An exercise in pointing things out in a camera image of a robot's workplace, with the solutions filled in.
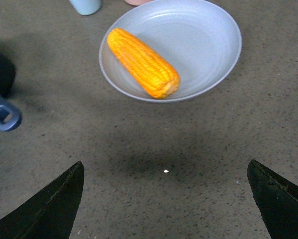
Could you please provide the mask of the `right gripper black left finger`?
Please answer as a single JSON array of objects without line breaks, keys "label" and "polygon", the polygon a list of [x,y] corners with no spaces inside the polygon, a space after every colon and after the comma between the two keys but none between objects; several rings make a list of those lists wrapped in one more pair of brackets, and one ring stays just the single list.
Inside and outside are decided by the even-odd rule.
[{"label": "right gripper black left finger", "polygon": [[0,219],[0,239],[67,239],[84,186],[84,166],[77,162]]}]

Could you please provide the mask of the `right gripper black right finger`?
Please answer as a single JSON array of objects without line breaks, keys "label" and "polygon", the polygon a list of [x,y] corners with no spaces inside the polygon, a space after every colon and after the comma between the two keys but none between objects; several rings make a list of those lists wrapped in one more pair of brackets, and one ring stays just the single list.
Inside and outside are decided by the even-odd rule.
[{"label": "right gripper black right finger", "polygon": [[270,237],[298,239],[298,186],[256,160],[247,178]]}]

